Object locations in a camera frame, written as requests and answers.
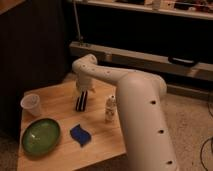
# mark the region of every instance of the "cable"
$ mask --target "cable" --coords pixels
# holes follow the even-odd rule
[[[210,91],[208,94],[207,105],[208,105],[209,114],[211,115],[211,117],[213,117],[213,112],[211,111],[211,93],[212,91]]]
[[[213,113],[211,111],[211,93],[212,91],[209,92],[208,94],[208,99],[207,99],[207,106],[208,106],[208,110],[209,110],[209,114],[211,115],[211,117],[213,117]],[[212,155],[213,155],[213,137],[211,138],[208,138],[207,140],[204,141],[204,143],[202,144],[201,146],[201,150],[200,150],[200,161],[201,161],[201,165],[203,166],[203,168],[208,171],[208,169],[206,168],[204,162],[203,162],[203,149],[205,147],[205,145],[211,141],[211,152],[212,152]]]
[[[201,161],[201,165],[203,166],[203,168],[206,171],[209,171],[209,170],[206,168],[206,166],[205,166],[205,164],[203,162],[203,149],[204,149],[206,143],[208,143],[209,141],[211,141],[211,152],[212,152],[212,155],[213,155],[213,137],[208,138],[207,140],[205,140],[204,143],[202,144],[201,150],[200,150],[200,161]]]

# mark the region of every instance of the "small bottle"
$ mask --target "small bottle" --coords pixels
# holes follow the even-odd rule
[[[116,114],[116,99],[114,95],[110,95],[105,105],[105,122],[112,122]]]

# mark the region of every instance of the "floor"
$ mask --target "floor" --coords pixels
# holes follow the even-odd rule
[[[64,81],[75,77],[68,74]],[[174,144],[181,171],[204,171],[201,165],[202,144],[213,136],[213,104],[189,97],[167,94],[162,101],[166,121]],[[203,163],[208,171],[213,171],[211,143],[208,141],[202,153]],[[18,143],[0,133],[0,170],[15,171],[17,167]],[[81,171],[129,171],[126,155],[81,169]]]

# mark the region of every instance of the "table top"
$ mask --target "table top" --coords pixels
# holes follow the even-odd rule
[[[21,137],[35,120],[52,118],[60,125],[61,139],[52,152],[37,159],[25,155],[20,143],[18,171],[76,170],[125,153],[117,113],[113,122],[105,122],[105,102],[109,95],[115,93],[115,87],[98,80],[94,80],[94,87],[95,93],[88,93],[84,112],[75,111],[78,97],[75,81],[25,93],[40,96],[42,115],[35,118],[23,110]],[[91,142],[84,147],[70,137],[70,129],[77,124],[92,136]]]

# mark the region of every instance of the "white cup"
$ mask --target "white cup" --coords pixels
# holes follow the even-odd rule
[[[40,97],[37,94],[28,94],[21,100],[21,107],[37,117],[41,115]]]

